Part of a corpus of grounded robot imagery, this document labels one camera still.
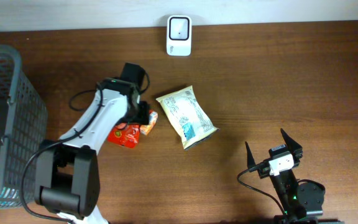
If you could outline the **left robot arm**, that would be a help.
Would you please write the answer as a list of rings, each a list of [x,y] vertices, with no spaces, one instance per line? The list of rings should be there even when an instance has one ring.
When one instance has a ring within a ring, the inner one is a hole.
[[[97,201],[98,152],[117,124],[148,124],[149,105],[141,100],[149,81],[137,64],[126,63],[120,77],[97,84],[92,103],[59,140],[45,140],[36,155],[34,200],[67,223],[107,223]]]

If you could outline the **cream snack bag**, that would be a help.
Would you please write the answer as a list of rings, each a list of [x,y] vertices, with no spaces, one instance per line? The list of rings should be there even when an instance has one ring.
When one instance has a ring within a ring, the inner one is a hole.
[[[181,138],[185,151],[219,130],[199,105],[192,85],[156,100]]]

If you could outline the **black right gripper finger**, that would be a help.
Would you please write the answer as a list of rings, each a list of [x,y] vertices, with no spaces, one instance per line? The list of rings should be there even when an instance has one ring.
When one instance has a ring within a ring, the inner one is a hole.
[[[303,152],[302,146],[292,139],[283,128],[280,129],[280,132],[290,152]]]
[[[247,169],[252,170],[256,166],[256,163],[247,141],[245,142],[245,145],[246,145],[246,153],[247,153]]]

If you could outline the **red snack pouch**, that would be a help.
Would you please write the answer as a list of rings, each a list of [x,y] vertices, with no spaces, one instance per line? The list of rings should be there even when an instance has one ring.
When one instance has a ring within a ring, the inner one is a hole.
[[[107,140],[111,143],[135,148],[139,143],[140,125],[122,123],[112,128]]]

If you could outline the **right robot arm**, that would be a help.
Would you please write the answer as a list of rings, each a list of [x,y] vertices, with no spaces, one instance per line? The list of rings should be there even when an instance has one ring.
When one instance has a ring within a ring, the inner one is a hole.
[[[319,219],[323,215],[326,188],[319,182],[295,177],[293,169],[300,165],[303,147],[283,129],[280,132],[285,143],[269,149],[270,157],[258,164],[249,144],[245,143],[247,169],[237,175],[238,183],[271,198],[278,205],[282,214],[273,217],[274,223],[341,223],[342,221],[335,219]],[[241,176],[250,172],[258,173],[260,179],[268,177],[278,198],[241,181]]]

